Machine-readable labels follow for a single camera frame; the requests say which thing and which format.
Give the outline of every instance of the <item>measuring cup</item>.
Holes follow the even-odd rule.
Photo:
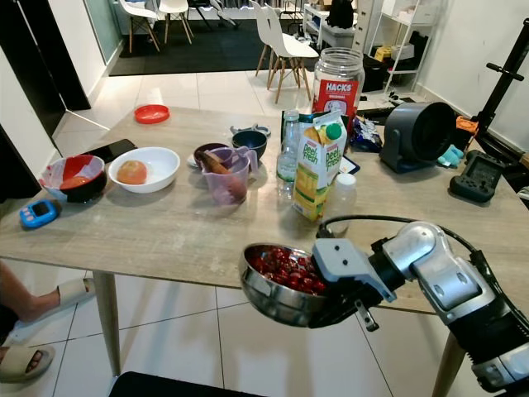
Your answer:
[[[237,150],[221,147],[210,151],[210,153],[220,157],[222,165],[231,172],[230,174],[214,174],[202,170],[213,200],[220,205],[242,203],[246,199],[246,192],[248,191],[250,167],[252,172],[257,171],[257,154],[246,146]]]

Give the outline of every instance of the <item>stainless steel bowl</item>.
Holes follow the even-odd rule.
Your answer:
[[[287,250],[291,258],[297,259],[311,255],[290,246],[276,244],[258,243],[247,246],[239,261],[242,290],[251,305],[266,317],[278,323],[306,327],[312,316],[322,309],[325,296],[305,294],[279,285],[264,277],[249,262],[250,258],[261,256],[275,247]]]

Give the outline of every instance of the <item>blue digital timer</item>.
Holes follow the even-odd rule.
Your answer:
[[[59,212],[50,200],[39,200],[20,210],[20,219],[25,227],[35,229],[50,223]]]

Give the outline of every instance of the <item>white bowl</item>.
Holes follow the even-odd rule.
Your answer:
[[[144,184],[123,184],[116,179],[117,171],[125,161],[138,160],[147,167]],[[108,167],[108,176],[115,184],[133,193],[152,193],[173,182],[180,167],[179,155],[164,147],[141,147],[117,157]]]

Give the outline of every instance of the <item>small plastic bottle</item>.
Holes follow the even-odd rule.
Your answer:
[[[351,174],[338,174],[327,194],[323,220],[351,215],[356,202],[356,178]],[[327,228],[335,235],[344,234],[350,221],[331,223]]]
[[[291,199],[298,165],[299,112],[289,110],[284,114],[284,138],[281,153],[278,155],[277,176],[279,196]]]

